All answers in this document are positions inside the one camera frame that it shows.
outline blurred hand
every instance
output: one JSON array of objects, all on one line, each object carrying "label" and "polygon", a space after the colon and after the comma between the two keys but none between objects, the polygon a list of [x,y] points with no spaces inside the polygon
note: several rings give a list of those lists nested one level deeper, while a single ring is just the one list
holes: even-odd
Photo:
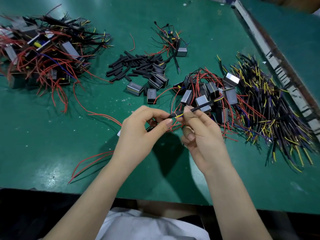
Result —
[{"label": "blurred hand", "polygon": [[[122,123],[120,137],[112,159],[123,161],[123,166],[130,166],[130,169],[133,170],[151,152],[157,140],[172,125],[172,119],[165,119],[169,115],[163,110],[147,106],[141,106],[134,111]],[[154,127],[150,132],[145,129],[146,122]]]},{"label": "blurred hand", "polygon": [[206,175],[217,163],[231,163],[220,127],[200,110],[191,112],[186,106],[179,122],[187,125],[182,129],[182,143],[200,171]]}]

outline green tabletop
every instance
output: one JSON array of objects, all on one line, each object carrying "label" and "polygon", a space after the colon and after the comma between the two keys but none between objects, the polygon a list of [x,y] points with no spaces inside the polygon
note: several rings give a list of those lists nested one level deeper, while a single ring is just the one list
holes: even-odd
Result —
[{"label": "green tabletop", "polygon": [[[60,17],[68,11],[71,17],[90,19],[98,31],[106,29],[114,37],[114,48],[98,56],[90,69],[102,78],[108,64],[124,50],[132,49],[129,33],[136,45],[132,54],[161,49],[151,39],[155,37],[150,28],[154,27],[154,20],[163,25],[174,24],[190,42],[187,57],[178,58],[181,73],[177,73],[174,62],[167,66],[170,85],[198,67],[206,66],[220,75],[216,54],[225,65],[236,62],[237,51],[258,56],[230,6],[210,0],[1,0],[0,12],[40,15],[59,3],[62,7],[52,16]],[[83,106],[121,122],[147,104],[143,96],[125,92],[125,79],[114,84],[90,78],[82,81],[85,92],[77,87],[76,94]],[[133,82],[143,85],[146,79],[134,77]],[[102,161],[81,174],[79,180],[67,184],[78,162],[115,148],[120,127],[104,118],[88,116],[76,102],[72,87],[65,89],[69,98],[67,115],[60,113],[63,106],[57,95],[54,107],[50,94],[40,98],[35,91],[11,90],[6,79],[0,79],[0,187],[80,194],[108,163]],[[152,107],[170,111],[172,98],[168,92]],[[181,145],[180,136],[180,130],[166,133],[126,180],[117,197],[211,205],[204,176]],[[233,138],[239,142],[227,140],[226,145],[256,208],[320,213],[318,155],[313,156],[314,166],[306,165],[303,173],[297,173],[279,152],[277,163],[265,165],[267,145],[261,143],[258,149],[245,144],[242,137]]]}]

